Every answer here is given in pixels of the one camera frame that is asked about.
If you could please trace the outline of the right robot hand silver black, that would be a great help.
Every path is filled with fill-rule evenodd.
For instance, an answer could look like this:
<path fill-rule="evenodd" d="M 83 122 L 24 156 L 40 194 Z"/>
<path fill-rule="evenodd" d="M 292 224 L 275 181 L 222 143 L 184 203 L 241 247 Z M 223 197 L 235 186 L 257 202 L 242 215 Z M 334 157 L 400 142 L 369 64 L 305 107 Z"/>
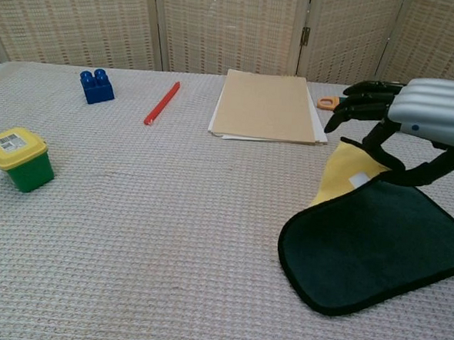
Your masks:
<path fill-rule="evenodd" d="M 382 174 L 385 182 L 424 186 L 454 171 L 454 81 L 414 78 L 403 84 L 370 80 L 349 86 L 343 94 L 345 100 L 333 109 L 324 130 L 334 132 L 352 119 L 376 121 L 361 148 L 373 158 L 383 159 L 389 167 Z M 406 168 L 382 148 L 397 132 L 428 140 L 442 154 L 415 168 Z"/>

